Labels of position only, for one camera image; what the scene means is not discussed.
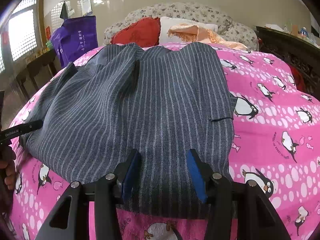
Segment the purple bag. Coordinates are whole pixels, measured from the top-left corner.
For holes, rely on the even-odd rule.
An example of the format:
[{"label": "purple bag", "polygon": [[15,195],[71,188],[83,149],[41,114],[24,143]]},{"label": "purple bag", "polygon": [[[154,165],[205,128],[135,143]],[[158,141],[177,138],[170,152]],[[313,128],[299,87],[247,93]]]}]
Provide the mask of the purple bag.
[{"label": "purple bag", "polygon": [[88,51],[98,47],[96,17],[66,19],[51,36],[51,43],[64,68]]}]

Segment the red pillow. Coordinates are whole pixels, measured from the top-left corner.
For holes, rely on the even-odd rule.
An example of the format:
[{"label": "red pillow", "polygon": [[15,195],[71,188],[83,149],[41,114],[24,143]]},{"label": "red pillow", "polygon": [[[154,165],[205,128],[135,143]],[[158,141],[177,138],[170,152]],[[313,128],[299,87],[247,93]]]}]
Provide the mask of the red pillow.
[{"label": "red pillow", "polygon": [[137,43],[140,47],[151,47],[159,44],[160,18],[145,17],[117,32],[111,44]]}]

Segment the finger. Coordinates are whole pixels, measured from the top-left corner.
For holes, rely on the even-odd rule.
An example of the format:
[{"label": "finger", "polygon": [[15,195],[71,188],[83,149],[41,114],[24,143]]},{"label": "finger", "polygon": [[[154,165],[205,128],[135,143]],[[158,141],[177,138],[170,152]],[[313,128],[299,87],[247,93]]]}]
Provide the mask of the finger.
[{"label": "finger", "polygon": [[8,166],[8,162],[0,160],[0,169],[5,169]]},{"label": "finger", "polygon": [[1,153],[2,153],[2,159],[5,161],[16,159],[16,154],[14,153],[14,151],[12,150],[12,148],[10,146],[4,147],[1,151]]},{"label": "finger", "polygon": [[5,173],[7,174],[7,176],[11,176],[11,175],[15,174],[16,169],[15,169],[14,165],[9,164],[8,167],[5,169]]},{"label": "finger", "polygon": [[4,183],[5,183],[6,185],[13,185],[13,184],[14,184],[14,179],[15,179],[15,175],[14,175],[14,174],[13,174],[13,175],[10,175],[10,176],[8,176],[8,177],[5,177]]}]

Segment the poster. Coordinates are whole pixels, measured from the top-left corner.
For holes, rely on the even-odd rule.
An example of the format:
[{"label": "poster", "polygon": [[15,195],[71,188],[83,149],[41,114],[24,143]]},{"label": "poster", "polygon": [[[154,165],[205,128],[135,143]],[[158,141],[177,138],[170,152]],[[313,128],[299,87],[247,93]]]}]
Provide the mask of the poster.
[{"label": "poster", "polygon": [[82,15],[90,15],[92,13],[91,9],[91,1],[90,0],[80,0],[81,2],[81,9],[82,9]]}]

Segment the blue gripper pad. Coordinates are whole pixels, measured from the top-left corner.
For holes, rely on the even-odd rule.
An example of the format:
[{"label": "blue gripper pad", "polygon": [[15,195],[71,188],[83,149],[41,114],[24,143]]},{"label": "blue gripper pad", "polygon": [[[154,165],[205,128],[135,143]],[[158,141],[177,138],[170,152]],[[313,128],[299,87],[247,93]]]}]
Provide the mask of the blue gripper pad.
[{"label": "blue gripper pad", "polygon": [[195,187],[197,197],[202,203],[206,203],[208,196],[205,193],[205,183],[196,164],[196,160],[192,154],[192,151],[194,151],[196,154],[194,149],[189,150],[187,153],[187,165],[191,175],[192,184]]},{"label": "blue gripper pad", "polygon": [[122,200],[126,202],[131,196],[131,190],[133,184],[138,178],[141,164],[141,154],[136,150],[132,158],[131,164],[128,168],[127,174],[125,175],[122,183]]}]

